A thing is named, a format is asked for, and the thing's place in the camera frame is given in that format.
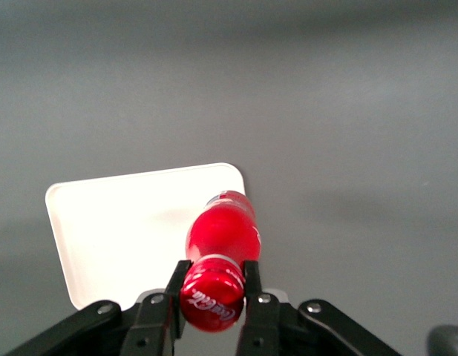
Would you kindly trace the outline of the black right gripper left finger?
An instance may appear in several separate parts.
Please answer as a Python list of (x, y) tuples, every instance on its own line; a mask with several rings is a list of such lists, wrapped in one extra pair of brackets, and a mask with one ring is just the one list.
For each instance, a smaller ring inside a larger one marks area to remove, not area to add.
[(179, 288), (189, 260), (177, 263), (162, 291), (142, 293), (123, 311), (118, 303), (99, 300), (44, 330), (9, 355), (173, 355), (183, 333)]

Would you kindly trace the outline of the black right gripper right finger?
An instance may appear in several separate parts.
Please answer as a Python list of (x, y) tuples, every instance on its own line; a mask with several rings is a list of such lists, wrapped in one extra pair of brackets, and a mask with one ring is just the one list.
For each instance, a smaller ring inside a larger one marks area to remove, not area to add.
[(295, 308), (263, 291), (258, 262), (247, 260), (246, 318), (237, 355), (398, 355), (398, 352), (326, 300)]

